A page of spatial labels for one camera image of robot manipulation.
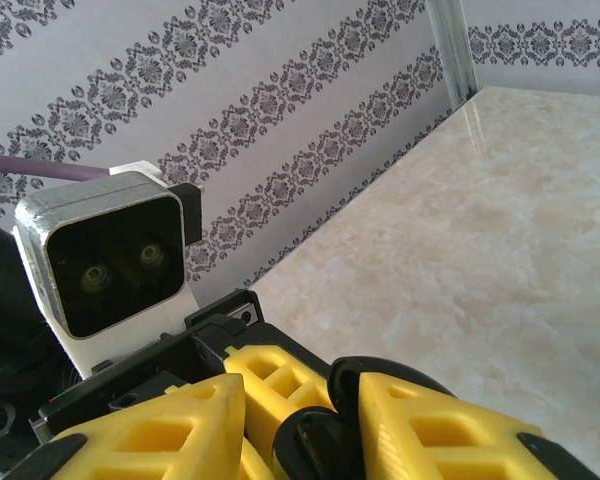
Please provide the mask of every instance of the white wall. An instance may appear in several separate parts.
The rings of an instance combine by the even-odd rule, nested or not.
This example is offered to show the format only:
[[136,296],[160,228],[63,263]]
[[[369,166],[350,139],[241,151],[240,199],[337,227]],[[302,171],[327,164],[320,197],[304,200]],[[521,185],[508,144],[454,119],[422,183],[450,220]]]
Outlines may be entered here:
[[480,87],[600,95],[600,0],[460,0]]

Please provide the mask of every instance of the beige marble countertop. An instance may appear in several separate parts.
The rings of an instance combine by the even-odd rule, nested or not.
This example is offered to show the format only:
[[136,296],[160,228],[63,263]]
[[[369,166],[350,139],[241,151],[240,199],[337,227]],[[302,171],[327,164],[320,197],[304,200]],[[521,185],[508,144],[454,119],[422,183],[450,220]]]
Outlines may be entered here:
[[416,367],[600,475],[600,97],[482,90],[254,290],[326,361]]

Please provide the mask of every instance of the purple cable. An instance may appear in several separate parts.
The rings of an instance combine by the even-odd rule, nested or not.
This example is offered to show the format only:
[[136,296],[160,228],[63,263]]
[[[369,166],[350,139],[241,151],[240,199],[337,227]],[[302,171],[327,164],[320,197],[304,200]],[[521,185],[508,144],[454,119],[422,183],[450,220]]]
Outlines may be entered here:
[[94,178],[106,177],[106,168],[72,165],[70,163],[33,160],[31,158],[3,157],[0,155],[0,172],[36,177],[58,178],[83,182]]

